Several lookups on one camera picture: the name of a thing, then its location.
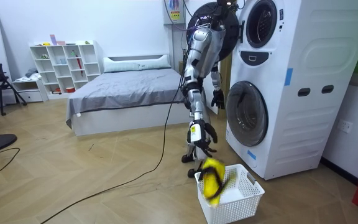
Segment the white laundry basket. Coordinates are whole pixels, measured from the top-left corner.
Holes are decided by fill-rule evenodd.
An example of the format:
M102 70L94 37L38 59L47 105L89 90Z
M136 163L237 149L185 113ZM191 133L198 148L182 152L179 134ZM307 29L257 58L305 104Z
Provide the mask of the white laundry basket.
M233 174L236 175L236 179L228 183L217 207L211 206L205 200L202 194L204 182L198 181L199 172L195 174L198 200L208 224L230 223L255 215L259 200L265 190L243 165L227 166L224 173L224 182Z

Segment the dryer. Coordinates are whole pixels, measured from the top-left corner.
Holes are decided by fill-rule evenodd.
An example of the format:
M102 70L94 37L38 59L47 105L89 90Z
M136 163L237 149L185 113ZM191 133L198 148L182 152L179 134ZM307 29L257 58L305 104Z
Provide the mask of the dryer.
M358 59L358 1L248 0L237 18L227 142L264 179L317 168Z

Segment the laminate flooring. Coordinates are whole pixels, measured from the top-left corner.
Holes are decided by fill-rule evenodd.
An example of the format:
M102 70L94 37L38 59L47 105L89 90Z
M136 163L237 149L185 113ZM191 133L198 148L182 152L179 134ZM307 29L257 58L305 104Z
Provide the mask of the laminate flooring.
M76 137L65 111L66 100L50 100L7 106L7 115L0 115L0 134L16 134L11 147L21 148L0 172L0 223L40 223L72 202L153 169L160 159L163 127ZM226 122L212 117L212 123L219 136L214 156L226 165L244 164L224 138ZM168 126L155 172L81 202L49 224L206 223L195 180L186 176L193 164L180 161L187 127ZM0 154L0 168L14 153ZM266 193L256 216L236 223L358 224L358 207L351 203L356 186L323 165L257 180Z

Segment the front-load washer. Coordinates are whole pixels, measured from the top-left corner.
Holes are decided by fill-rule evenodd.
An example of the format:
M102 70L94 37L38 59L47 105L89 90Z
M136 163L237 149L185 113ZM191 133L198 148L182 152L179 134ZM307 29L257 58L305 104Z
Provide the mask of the front-load washer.
M264 179L317 168L358 59L358 1L248 0L226 139Z

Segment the washing machine door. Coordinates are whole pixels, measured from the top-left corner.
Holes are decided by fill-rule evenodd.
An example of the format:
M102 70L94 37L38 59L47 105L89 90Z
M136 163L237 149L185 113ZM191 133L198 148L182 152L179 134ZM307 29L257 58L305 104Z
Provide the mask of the washing machine door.
M272 0L259 0L247 18L246 35L249 45L263 47L272 38L277 23L277 8Z
M268 114L260 91L252 83L234 84L227 96L227 121L234 137L245 146L261 143L268 127Z

